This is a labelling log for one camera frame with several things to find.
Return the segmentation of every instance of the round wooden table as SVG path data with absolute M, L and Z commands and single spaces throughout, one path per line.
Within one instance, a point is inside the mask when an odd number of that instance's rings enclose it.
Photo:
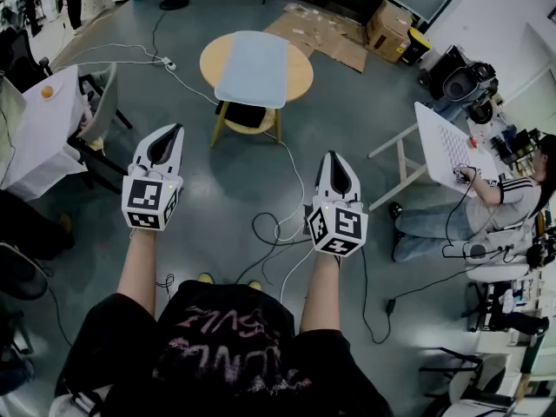
M 234 34 L 218 37 L 216 40 L 209 43 L 201 53 L 201 74 L 213 88 L 215 88 L 220 81 L 222 72 L 228 62 L 229 54 L 232 51 L 233 40 Z M 311 87 L 311 83 L 313 83 L 313 67 L 311 66 L 311 62 L 297 47 L 288 42 L 286 102 L 291 102 L 303 96 Z M 278 143 L 281 142 L 281 111 L 279 109 L 267 109 L 267 114 L 264 116 L 261 126 L 252 129 L 226 119 L 225 116 L 228 106 L 229 102 L 224 102 L 222 105 L 222 109 L 216 120 L 215 131 L 212 136 L 212 141 L 210 142 L 210 147 L 215 146 L 216 139 L 218 139 L 218 135 L 224 123 L 232 130 L 244 135 L 258 135 L 275 125 L 276 141 Z

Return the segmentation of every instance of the white folding table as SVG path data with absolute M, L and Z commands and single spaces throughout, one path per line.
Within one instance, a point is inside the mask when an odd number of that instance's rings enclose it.
M 373 202 L 368 208 L 369 212 L 375 210 L 384 202 L 400 193 L 405 187 L 425 174 L 426 171 L 430 178 L 439 184 L 457 190 L 462 194 L 467 191 L 467 185 L 455 182 L 453 168 L 449 163 L 447 152 L 444 149 L 440 136 L 440 126 L 461 137 L 465 141 L 468 141 L 469 136 L 422 103 L 415 103 L 415 115 L 417 117 L 417 123 L 414 123 L 411 127 L 382 144 L 378 149 L 372 151 L 368 155 L 368 158 L 371 159 L 380 152 L 396 144 L 398 148 L 398 163 L 400 164 L 400 183 L 380 199 Z M 420 140 L 425 153 L 425 164 L 419 164 L 407 159 L 403 148 L 404 137 L 410 135 L 417 129 L 419 130 Z M 468 152 L 470 164 L 481 170 L 481 177 L 483 179 L 498 180 L 498 171 L 496 170 L 493 157 L 484 147 L 479 146 L 477 149 L 469 148 Z M 407 172 L 408 168 L 414 171 L 410 175 Z M 476 196 L 473 189 L 470 189 L 467 195 Z
M 44 100 L 41 89 L 56 94 Z M 0 189 L 29 201 L 43 195 L 66 175 L 86 171 L 79 152 L 67 143 L 85 110 L 77 66 L 49 76 L 23 93 L 27 106 L 12 138 L 16 153 Z

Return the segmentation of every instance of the gray t-shirt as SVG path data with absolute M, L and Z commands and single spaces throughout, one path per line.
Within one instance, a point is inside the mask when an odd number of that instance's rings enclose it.
M 539 203 L 540 185 L 530 177 L 501 182 L 499 188 L 499 206 L 487 205 L 478 196 L 467 203 L 467 219 L 474 233 L 483 227 L 492 232 L 522 222 Z

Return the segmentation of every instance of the striped sleeve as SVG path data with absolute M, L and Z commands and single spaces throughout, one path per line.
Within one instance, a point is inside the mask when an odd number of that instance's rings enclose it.
M 528 177 L 510 179 L 499 184 L 500 204 L 513 204 L 521 201 L 533 189 L 533 182 Z

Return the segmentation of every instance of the black t-shirt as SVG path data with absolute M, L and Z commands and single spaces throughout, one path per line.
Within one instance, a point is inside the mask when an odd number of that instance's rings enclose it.
M 295 336 L 278 301 L 240 285 L 185 281 L 158 322 L 124 295 L 91 309 L 56 394 L 109 384 L 103 417 L 392 415 L 341 332 Z

